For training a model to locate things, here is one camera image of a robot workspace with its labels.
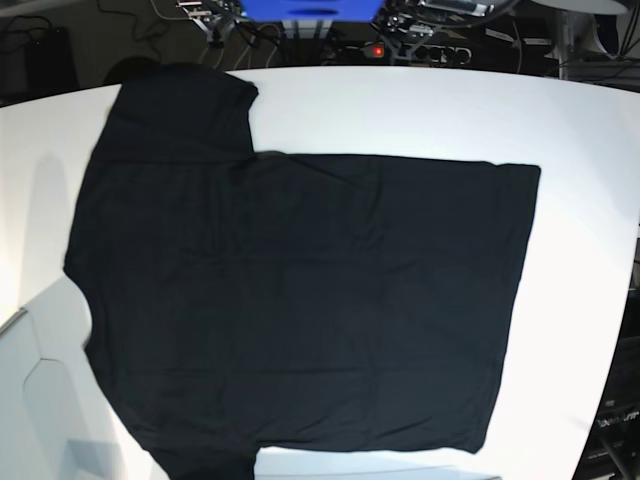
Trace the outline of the black T-shirt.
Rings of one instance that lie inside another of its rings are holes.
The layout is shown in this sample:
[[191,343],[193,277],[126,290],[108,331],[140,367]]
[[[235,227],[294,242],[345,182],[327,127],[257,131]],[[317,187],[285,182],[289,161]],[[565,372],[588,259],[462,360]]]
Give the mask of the black T-shirt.
[[101,391],[172,479],[250,479],[266,447],[479,451],[540,169],[258,153],[257,95],[196,65],[122,85],[64,262]]

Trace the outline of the black power strip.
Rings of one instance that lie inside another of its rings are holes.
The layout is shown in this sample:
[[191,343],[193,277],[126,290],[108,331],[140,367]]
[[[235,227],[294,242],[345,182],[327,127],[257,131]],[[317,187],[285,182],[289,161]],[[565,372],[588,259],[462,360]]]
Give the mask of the black power strip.
[[471,64],[472,52],[466,47],[431,45],[402,45],[398,52],[382,43],[371,43],[362,47],[347,47],[353,57],[359,54],[363,59],[385,65],[414,65],[427,67],[457,68]]

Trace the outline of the blue plastic box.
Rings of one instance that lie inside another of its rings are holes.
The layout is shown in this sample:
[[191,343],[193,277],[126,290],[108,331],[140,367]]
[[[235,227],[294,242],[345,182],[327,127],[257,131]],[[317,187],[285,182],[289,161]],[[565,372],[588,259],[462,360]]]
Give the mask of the blue plastic box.
[[369,22],[383,0],[242,0],[247,16],[260,22],[331,20]]

